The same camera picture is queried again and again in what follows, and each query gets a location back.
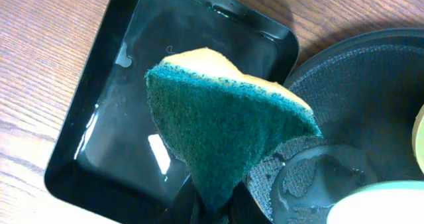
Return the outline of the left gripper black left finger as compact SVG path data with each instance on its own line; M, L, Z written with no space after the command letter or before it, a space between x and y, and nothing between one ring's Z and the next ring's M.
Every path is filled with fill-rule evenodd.
M187 177L172 205L160 216L159 224L198 224L199 202L191 176Z

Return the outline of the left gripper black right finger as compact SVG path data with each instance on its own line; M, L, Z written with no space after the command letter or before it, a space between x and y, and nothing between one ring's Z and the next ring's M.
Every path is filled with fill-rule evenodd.
M230 224L272 224L243 182L234 188L229 200Z

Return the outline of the green yellow sponge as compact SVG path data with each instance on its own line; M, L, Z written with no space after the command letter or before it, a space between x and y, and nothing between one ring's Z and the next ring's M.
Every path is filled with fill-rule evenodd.
M322 135L304 100L210 48L163 58L147 71L146 92L162 140L213 211L281 144Z

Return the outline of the yellow plate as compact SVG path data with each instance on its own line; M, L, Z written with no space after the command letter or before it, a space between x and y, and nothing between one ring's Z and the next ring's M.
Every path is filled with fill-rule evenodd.
M420 167L422 173L424 173L424 105L420 108L415 122L413 124L411 143L413 148L413 154Z

